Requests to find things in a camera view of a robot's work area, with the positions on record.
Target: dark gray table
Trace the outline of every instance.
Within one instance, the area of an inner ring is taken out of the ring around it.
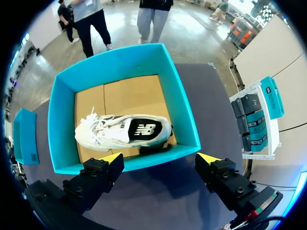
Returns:
[[[201,152],[230,158],[242,172],[234,113],[216,70],[203,64],[177,64],[201,139]],[[71,175],[55,174],[48,137],[48,102],[35,110],[40,164],[24,166],[30,183],[50,179],[57,186]],[[214,230],[236,215],[210,194],[194,170],[195,154],[154,167],[124,172],[84,216],[118,230]]]

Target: teal box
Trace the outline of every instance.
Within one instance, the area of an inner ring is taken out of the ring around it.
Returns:
[[[22,108],[13,124],[15,159],[24,165],[39,164],[36,149],[36,114]]]
[[[263,110],[246,116],[249,133],[258,133],[266,127]]]
[[[267,102],[270,119],[282,117],[284,115],[283,102],[275,80],[271,77],[261,80],[261,89]]]
[[[87,58],[56,76],[48,112],[54,171],[76,175],[83,169],[74,138],[75,93],[113,81],[155,74],[159,76],[177,145],[168,151],[125,159],[124,171],[154,166],[199,151],[201,144],[189,101],[165,46],[129,46]]]
[[[258,133],[250,134],[249,137],[252,152],[260,152],[268,145],[268,132],[266,128]]]

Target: person's leg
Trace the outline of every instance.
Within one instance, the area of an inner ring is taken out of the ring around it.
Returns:
[[[219,11],[220,11],[220,9],[217,8],[217,9],[214,11],[214,13],[211,15],[210,19],[211,19],[211,20],[214,20],[214,19],[218,18]]]
[[[71,20],[70,23],[71,23],[71,26],[72,26],[73,28],[77,29],[76,23],[74,22],[74,20]]]
[[[83,52],[87,58],[94,55],[91,41],[91,23],[88,18],[89,17],[76,22],[77,31],[82,42]]]
[[[91,22],[92,22],[93,27],[100,34],[102,40],[104,41],[104,44],[106,46],[111,44],[111,37],[106,27],[106,19],[105,19],[104,10],[100,10],[99,12],[91,15],[90,17],[92,17]]]
[[[159,42],[162,30],[167,20],[168,11],[154,10],[153,15],[153,38],[151,43]]]
[[[225,13],[222,12],[221,16],[219,16],[219,22],[218,22],[219,24],[223,24],[225,16],[226,16]]]
[[[141,43],[146,43],[150,34],[150,23],[153,20],[153,9],[140,8],[138,14],[138,29],[141,34]]]
[[[72,25],[71,23],[69,22],[69,24],[66,26],[66,32],[67,32],[67,37],[68,37],[68,40],[70,42],[73,41],[73,37],[72,37]]]

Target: gray pants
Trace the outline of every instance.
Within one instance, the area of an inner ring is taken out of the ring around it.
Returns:
[[[150,24],[153,21],[153,38],[151,43],[159,42],[162,30],[167,20],[168,11],[140,8],[138,15],[138,28],[141,41],[145,43],[150,34]]]

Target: sneaker on foot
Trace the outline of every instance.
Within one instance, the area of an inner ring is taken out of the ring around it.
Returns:
[[[78,42],[79,40],[80,40],[80,38],[77,37],[71,43],[74,44],[74,43]]]
[[[106,45],[106,50],[109,51],[113,49],[112,43]]]
[[[171,124],[162,116],[97,116],[93,110],[75,130],[77,142],[92,150],[156,146],[164,143],[172,132]]]
[[[146,44],[146,43],[147,43],[147,40],[143,40],[143,39],[139,38],[138,44]]]

